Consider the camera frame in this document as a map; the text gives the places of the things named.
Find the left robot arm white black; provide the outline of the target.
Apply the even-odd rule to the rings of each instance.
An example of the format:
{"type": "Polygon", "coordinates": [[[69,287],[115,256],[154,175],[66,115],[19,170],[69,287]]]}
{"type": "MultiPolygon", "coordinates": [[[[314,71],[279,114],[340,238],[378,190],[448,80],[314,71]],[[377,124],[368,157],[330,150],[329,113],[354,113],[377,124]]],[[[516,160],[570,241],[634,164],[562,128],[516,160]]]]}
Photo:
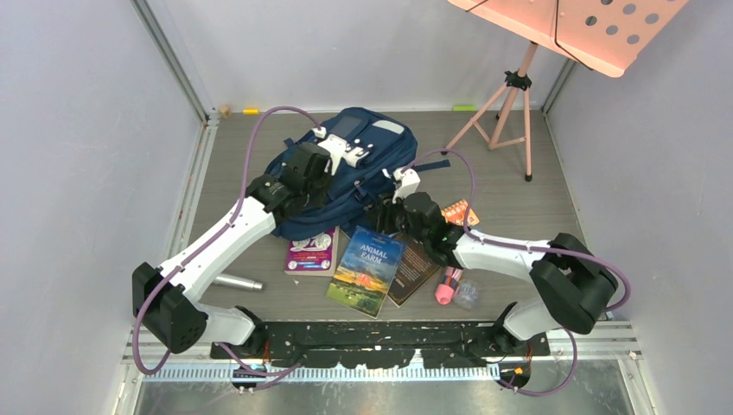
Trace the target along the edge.
{"type": "Polygon", "coordinates": [[[232,209],[193,244],[158,266],[142,263],[133,272],[135,340],[146,328],[172,354],[197,342],[229,343],[245,358],[264,350],[264,333],[244,311],[200,300],[244,250],[306,207],[324,203],[345,150],[331,139],[292,150],[278,173],[253,179],[232,209]]]}

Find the Animal Farm book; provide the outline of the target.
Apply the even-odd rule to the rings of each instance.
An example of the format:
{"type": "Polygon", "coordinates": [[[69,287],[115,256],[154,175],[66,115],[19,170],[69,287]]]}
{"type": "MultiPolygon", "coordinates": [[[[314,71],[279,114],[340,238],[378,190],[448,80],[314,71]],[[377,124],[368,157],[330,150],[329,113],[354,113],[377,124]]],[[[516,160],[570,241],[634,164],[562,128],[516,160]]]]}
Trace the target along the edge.
{"type": "Polygon", "coordinates": [[[325,297],[365,316],[377,318],[405,248],[403,240],[356,227],[325,297]]]}

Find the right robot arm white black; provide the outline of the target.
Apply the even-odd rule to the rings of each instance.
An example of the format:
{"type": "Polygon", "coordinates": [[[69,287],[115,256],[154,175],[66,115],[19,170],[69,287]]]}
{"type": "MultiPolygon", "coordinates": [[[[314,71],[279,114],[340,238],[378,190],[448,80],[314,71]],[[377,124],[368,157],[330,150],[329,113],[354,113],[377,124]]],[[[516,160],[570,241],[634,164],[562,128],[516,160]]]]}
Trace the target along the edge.
{"type": "Polygon", "coordinates": [[[510,303],[488,331],[503,354],[517,354],[535,335],[567,329],[587,335],[608,308],[619,282],[576,237],[520,242],[450,223],[425,192],[393,201],[384,195],[369,211],[376,231],[404,233],[438,265],[498,272],[533,284],[532,301],[510,303]]]}

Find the purple paperback book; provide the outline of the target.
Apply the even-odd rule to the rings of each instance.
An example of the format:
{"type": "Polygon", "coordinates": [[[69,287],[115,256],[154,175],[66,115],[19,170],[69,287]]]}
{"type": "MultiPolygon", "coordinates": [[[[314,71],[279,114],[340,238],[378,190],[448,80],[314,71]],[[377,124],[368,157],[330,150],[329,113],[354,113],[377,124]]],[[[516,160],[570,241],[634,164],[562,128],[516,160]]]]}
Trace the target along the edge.
{"type": "Polygon", "coordinates": [[[297,276],[332,277],[335,274],[340,230],[331,228],[316,236],[291,241],[284,272],[297,276]]]}

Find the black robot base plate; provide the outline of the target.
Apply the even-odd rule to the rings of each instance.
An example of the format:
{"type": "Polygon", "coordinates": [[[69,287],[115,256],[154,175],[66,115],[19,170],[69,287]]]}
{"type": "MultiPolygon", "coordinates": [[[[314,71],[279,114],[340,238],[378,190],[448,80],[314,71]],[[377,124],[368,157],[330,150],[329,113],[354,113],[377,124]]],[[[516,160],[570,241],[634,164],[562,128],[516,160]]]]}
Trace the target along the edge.
{"type": "Polygon", "coordinates": [[[482,367],[512,357],[545,357],[544,334],[508,353],[494,341],[491,322],[482,321],[331,321],[262,322],[241,346],[211,348],[214,359],[236,354],[241,360],[274,367],[354,369],[407,367],[421,358],[426,368],[482,367]]]}

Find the navy blue backpack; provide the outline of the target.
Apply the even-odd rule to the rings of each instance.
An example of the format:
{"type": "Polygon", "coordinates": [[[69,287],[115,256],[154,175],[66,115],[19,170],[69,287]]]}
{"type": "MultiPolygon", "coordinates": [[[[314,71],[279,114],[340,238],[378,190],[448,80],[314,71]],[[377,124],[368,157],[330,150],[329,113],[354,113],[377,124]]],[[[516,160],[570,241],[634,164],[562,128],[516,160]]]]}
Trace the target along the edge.
{"type": "Polygon", "coordinates": [[[325,206],[307,207],[286,220],[271,232],[276,237],[302,240],[334,227],[347,234],[357,226],[372,227],[380,197],[395,190],[387,175],[417,155],[417,139],[407,125],[366,108],[345,108],[322,126],[348,142],[354,155],[342,158],[325,206]]]}

